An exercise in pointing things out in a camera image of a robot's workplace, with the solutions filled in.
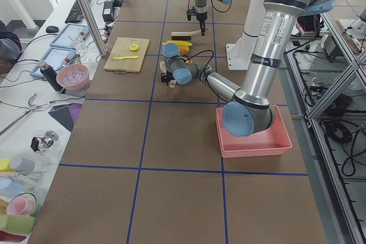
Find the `person's arm dark sleeve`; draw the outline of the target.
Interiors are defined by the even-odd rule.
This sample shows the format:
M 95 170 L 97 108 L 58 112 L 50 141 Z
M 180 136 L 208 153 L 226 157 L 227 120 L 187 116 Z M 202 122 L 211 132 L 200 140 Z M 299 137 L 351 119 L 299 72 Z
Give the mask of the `person's arm dark sleeve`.
M 1 59 L 16 63 L 21 56 L 22 46 L 18 36 L 9 31 L 1 21 Z

